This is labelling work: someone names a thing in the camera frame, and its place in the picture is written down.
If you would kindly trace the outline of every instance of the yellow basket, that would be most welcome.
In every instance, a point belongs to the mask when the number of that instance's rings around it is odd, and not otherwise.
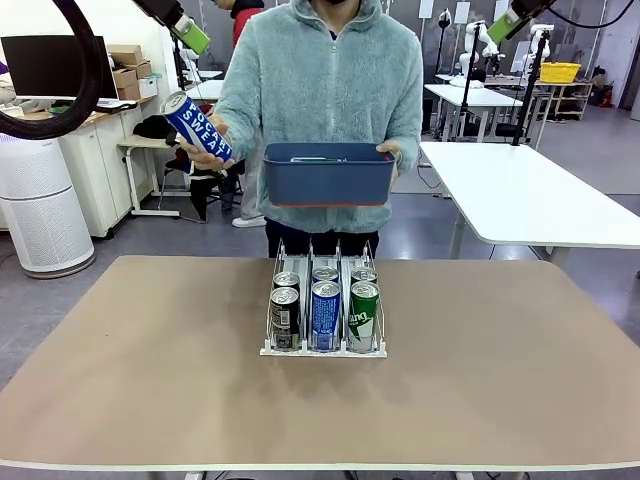
[[[543,63],[540,81],[546,83],[573,83],[580,70],[579,63]]]

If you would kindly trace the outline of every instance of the wire rack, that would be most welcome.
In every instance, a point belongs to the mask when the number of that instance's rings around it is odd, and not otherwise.
[[[340,274],[340,315],[335,331],[329,336],[319,335],[313,329],[312,322],[312,272],[318,267],[333,267]],[[387,358],[387,346],[384,334],[384,310],[382,294],[378,302],[373,335],[354,339],[349,333],[349,315],[351,308],[351,272],[355,268],[369,267],[375,270],[371,248],[367,244],[360,257],[343,257],[340,245],[334,256],[314,255],[313,246],[308,256],[289,256],[284,245],[280,245],[273,271],[275,277],[280,272],[295,272],[300,277],[300,323],[299,334],[285,336],[276,331],[271,321],[271,305],[267,302],[266,334],[264,348],[260,355],[289,357],[343,357],[343,358]]]

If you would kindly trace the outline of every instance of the light blue fleece jacket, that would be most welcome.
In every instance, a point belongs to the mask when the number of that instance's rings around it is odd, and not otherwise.
[[[264,144],[397,140],[400,174],[415,168],[422,126],[423,69],[412,31],[382,13],[380,0],[360,11],[333,40],[309,0],[255,15],[235,49],[215,113],[229,125],[236,160]],[[258,179],[258,209],[309,233],[369,233],[391,206],[283,208]]]

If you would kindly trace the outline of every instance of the sneaker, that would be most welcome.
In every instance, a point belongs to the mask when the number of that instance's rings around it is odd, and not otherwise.
[[[267,221],[264,217],[256,217],[250,220],[244,218],[236,218],[233,222],[233,226],[236,228],[251,228],[251,227],[264,227]]]

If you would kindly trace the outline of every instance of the can dispenser rack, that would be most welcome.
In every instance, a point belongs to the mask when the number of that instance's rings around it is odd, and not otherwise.
[[[375,270],[375,264],[371,257],[371,248],[367,244],[361,257],[343,257],[340,245],[336,249],[335,256],[316,256],[313,246],[309,249],[308,256],[289,256],[285,252],[284,245],[280,244],[276,258],[273,276],[280,272],[295,272],[300,277],[300,336],[295,348],[279,348],[274,338],[274,328],[271,323],[270,307],[273,282],[267,305],[267,325],[264,348],[260,355],[265,356],[290,356],[290,357],[344,357],[344,358],[387,358],[387,348],[384,336],[384,312],[382,308],[382,293],[378,302],[372,348],[367,352],[353,351],[349,344],[349,309],[351,303],[351,272],[355,268],[369,267]],[[313,286],[312,272],[318,267],[329,266],[338,270],[340,275],[339,285],[341,290],[340,315],[338,317],[337,332],[327,342],[322,339],[322,344],[331,344],[330,350],[318,350],[317,337],[311,328],[311,287]]]

